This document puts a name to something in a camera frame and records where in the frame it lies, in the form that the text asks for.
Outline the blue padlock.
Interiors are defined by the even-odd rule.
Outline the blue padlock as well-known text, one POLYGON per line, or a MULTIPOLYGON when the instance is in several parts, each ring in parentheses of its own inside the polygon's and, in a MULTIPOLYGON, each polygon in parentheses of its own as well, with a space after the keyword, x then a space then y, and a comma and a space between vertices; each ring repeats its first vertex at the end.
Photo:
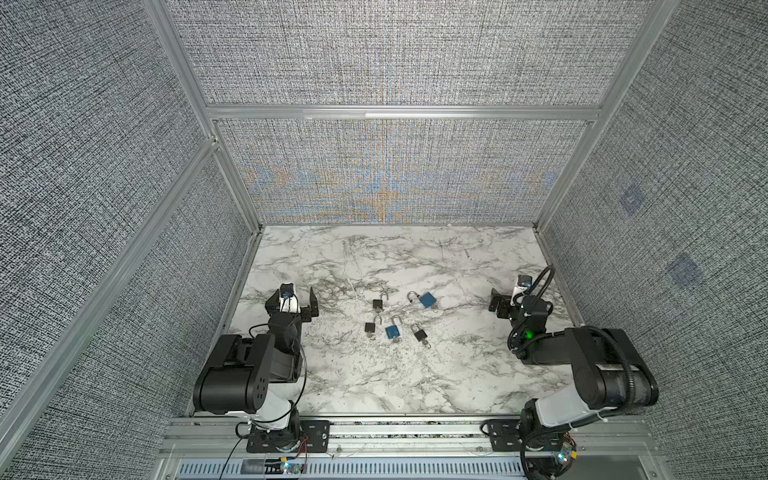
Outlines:
POLYGON ((399 328, 401 318, 399 316, 393 316, 391 318, 391 324, 385 328, 387 338, 393 343, 399 343, 402 340, 402 334, 399 328))
POLYGON ((425 309, 435 309, 437 306, 437 299, 429 292, 419 294, 415 291, 410 291, 407 294, 407 299, 410 303, 419 303, 425 309))

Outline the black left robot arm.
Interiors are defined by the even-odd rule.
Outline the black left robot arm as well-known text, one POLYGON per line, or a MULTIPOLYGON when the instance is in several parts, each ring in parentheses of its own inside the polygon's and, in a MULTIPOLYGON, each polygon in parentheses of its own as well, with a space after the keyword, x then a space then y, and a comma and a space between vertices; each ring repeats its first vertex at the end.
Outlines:
POLYGON ((254 430, 268 434, 300 432, 298 399, 288 400, 273 384, 307 381, 303 325, 320 315, 313 290, 302 305, 292 283, 283 283, 265 302, 267 330, 223 334, 209 354, 192 393, 196 413, 244 416, 254 430))

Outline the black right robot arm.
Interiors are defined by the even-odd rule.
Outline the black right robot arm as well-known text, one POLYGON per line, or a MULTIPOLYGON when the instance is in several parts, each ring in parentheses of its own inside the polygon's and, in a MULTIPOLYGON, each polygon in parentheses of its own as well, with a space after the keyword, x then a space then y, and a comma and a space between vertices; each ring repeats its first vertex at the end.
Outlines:
POLYGON ((657 403, 657 381, 623 330, 549 331, 553 304, 527 291, 511 296, 493 289, 488 310, 510 322, 507 348, 523 364, 571 368, 570 384, 524 405, 513 436, 531 448, 555 438, 558 427, 570 430, 657 403))

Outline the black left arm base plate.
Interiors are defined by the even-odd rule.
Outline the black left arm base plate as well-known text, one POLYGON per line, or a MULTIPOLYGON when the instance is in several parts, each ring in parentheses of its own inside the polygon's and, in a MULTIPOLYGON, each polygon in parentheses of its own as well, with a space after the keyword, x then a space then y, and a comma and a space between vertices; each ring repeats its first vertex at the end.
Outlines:
POLYGON ((263 429, 252 426, 246 451, 253 454, 295 455, 302 451, 326 453, 331 423, 326 420, 291 421, 285 429, 263 429))

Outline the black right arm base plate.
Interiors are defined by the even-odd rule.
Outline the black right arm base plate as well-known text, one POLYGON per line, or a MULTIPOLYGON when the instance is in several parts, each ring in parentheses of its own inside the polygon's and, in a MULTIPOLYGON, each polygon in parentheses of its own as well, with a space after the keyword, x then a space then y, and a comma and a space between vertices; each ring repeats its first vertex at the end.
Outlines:
MULTIPOLYGON (((518 452, 524 439, 518 419, 487 419, 479 429, 490 441, 493 452, 518 452)), ((541 435, 530 440, 526 449, 529 452, 558 452, 567 441, 573 439, 565 433, 541 435)))

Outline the aluminium front frame rail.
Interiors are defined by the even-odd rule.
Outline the aluminium front frame rail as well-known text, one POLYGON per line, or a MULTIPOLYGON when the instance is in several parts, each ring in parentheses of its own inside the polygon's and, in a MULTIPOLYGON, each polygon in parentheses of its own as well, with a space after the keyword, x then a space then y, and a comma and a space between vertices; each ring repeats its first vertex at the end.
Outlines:
MULTIPOLYGON (((517 449, 496 451, 481 415, 328 414, 319 453, 249 453, 233 417, 172 420, 153 479, 521 479, 517 449)), ((576 429, 567 479, 670 479, 647 424, 618 417, 576 429)))

